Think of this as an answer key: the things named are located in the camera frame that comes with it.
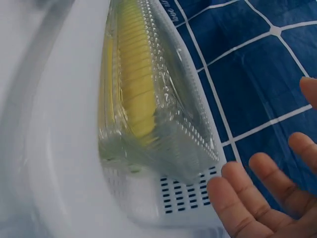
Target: palm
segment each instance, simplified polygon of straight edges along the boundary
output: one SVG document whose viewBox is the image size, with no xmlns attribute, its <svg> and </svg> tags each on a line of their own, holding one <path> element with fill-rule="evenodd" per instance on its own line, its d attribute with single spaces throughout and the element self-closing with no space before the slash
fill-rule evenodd
<svg viewBox="0 0 317 238">
<path fill-rule="evenodd" d="M 304 78 L 301 88 L 317 109 L 317 80 Z M 317 174 L 317 145 L 302 133 L 293 134 L 289 145 Z M 222 168 L 221 178 L 208 184 L 212 205 L 228 233 L 234 238 L 317 238 L 317 198 L 299 190 L 264 153 L 255 154 L 249 165 L 274 198 L 300 219 L 272 209 L 242 165 L 231 162 Z"/>
</svg>

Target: finger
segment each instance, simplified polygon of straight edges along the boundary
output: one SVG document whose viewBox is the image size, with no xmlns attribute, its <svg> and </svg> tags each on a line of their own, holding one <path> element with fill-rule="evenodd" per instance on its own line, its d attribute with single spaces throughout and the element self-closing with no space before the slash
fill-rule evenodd
<svg viewBox="0 0 317 238">
<path fill-rule="evenodd" d="M 314 205 L 314 197 L 298 189 L 267 154 L 255 154 L 249 165 L 275 199 L 294 215 L 301 217 Z"/>
<path fill-rule="evenodd" d="M 317 145 L 300 132 L 292 134 L 288 139 L 288 144 L 296 154 L 301 156 L 313 173 L 317 174 Z"/>
<path fill-rule="evenodd" d="M 294 222 L 288 215 L 271 209 L 268 202 L 253 185 L 241 163 L 227 163 L 222 167 L 221 173 L 231 184 L 243 205 L 257 221 L 274 232 Z"/>
<path fill-rule="evenodd" d="M 225 178 L 211 179 L 207 190 L 216 213 L 231 237 L 266 238 L 273 234 L 272 230 L 254 219 Z"/>
<path fill-rule="evenodd" d="M 317 109 L 317 80 L 314 78 L 302 77 L 300 86 L 307 101 L 313 108 Z"/>
</svg>

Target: plastic container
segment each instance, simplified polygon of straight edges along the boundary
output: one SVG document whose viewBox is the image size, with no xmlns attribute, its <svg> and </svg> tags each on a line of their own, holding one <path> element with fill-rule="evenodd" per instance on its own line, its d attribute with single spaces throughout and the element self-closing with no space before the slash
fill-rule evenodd
<svg viewBox="0 0 317 238">
<path fill-rule="evenodd" d="M 1 13 L 15 20 L 0 21 L 5 36 L 0 39 L 5 52 L 0 57 L 5 66 L 0 80 L 0 237 L 225 237 L 214 210 L 203 204 L 204 185 L 197 183 L 188 191 L 184 184 L 176 188 L 173 180 L 157 174 L 131 177 L 102 170 L 97 95 L 108 4 L 76 0 L 61 8 L 65 18 L 55 23 L 46 18 L 54 16 L 50 8 L 32 8 L 26 15 L 36 24 L 25 31 L 17 27 L 25 22 L 20 18 L 25 5 L 0 3 Z M 41 28 L 44 19 L 50 19 L 53 28 Z M 36 41 L 38 34 L 42 41 Z M 27 57 L 28 64 L 22 63 L 25 56 L 33 56 Z M 195 80 L 207 106 L 198 77 Z M 215 170 L 206 170 L 206 181 L 225 163 L 209 110 L 207 117 L 219 163 Z M 180 190 L 185 210 L 175 203 Z M 164 202 L 168 193 L 171 207 L 165 207 L 170 205 Z M 198 198 L 197 207 L 191 207 L 190 194 Z"/>
<path fill-rule="evenodd" d="M 110 6 L 99 112 L 103 164 L 133 173 L 145 166 L 192 184 L 219 161 L 192 60 L 155 3 Z"/>
</svg>

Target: white basin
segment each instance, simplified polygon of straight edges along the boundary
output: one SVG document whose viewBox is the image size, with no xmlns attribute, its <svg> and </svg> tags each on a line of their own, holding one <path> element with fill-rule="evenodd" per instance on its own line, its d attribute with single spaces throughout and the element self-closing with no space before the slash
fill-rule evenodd
<svg viewBox="0 0 317 238">
<path fill-rule="evenodd" d="M 177 215 L 179 226 L 169 227 L 160 216 L 151 226 L 128 218 L 104 178 L 97 144 L 109 2 L 38 2 L 0 3 L 0 237 L 225 237 L 216 216 L 199 226 L 194 212 Z M 149 194 L 153 179 L 143 180 Z"/>
</svg>

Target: clear plastic clamshell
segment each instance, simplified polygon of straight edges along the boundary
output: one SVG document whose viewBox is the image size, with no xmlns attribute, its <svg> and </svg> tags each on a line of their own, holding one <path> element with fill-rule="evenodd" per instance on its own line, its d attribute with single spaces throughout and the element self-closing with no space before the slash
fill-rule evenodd
<svg viewBox="0 0 317 238">
<path fill-rule="evenodd" d="M 174 33 L 148 0 L 110 4 L 101 67 L 99 150 L 106 167 L 143 167 L 184 183 L 218 159 L 196 83 Z"/>
</svg>

